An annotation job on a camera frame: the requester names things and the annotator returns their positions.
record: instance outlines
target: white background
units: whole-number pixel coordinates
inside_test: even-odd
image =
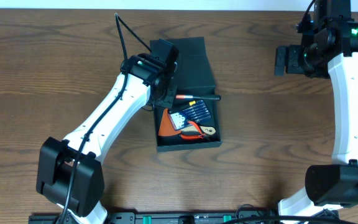
[[[311,0],[0,0],[0,8],[304,11]],[[358,12],[358,0],[352,0]]]

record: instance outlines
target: red plier handle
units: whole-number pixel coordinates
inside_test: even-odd
[[[198,124],[196,124],[194,121],[187,121],[187,123],[193,125],[197,131],[200,133],[200,135],[185,135],[185,134],[180,134],[180,137],[184,140],[196,140],[196,139],[204,139],[206,137],[206,134],[203,133],[203,131],[201,130],[201,128],[198,126]]]

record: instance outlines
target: toolbox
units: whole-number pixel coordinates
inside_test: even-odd
[[[206,56],[204,37],[168,39],[179,50],[177,67],[172,82],[177,85],[177,94],[185,95],[213,95],[215,94],[215,81],[211,66]],[[150,48],[157,40],[150,41]],[[205,105],[211,113],[211,119],[202,121],[200,126],[214,127],[216,134],[212,140],[184,140],[179,135],[161,137],[158,136],[163,109],[154,109],[155,136],[157,138],[157,152],[168,152],[185,149],[204,149],[219,147],[222,144],[219,128],[218,101],[205,100]],[[183,104],[183,100],[175,100],[175,105]]]

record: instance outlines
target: green light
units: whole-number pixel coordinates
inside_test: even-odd
[[[358,34],[358,29],[352,29],[352,34],[357,35]]]

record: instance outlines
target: wood grain surface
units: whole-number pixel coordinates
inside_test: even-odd
[[[39,149],[74,130],[114,85],[122,62],[115,12],[0,10],[0,223],[61,211],[35,191]],[[107,208],[274,207],[303,187],[310,165],[331,162],[331,82],[273,75],[276,47],[300,41],[301,12],[118,13],[146,42],[205,37],[224,143],[157,154],[152,114],[139,111],[103,166]],[[145,52],[124,37],[129,55]],[[358,206],[340,215],[358,222]]]

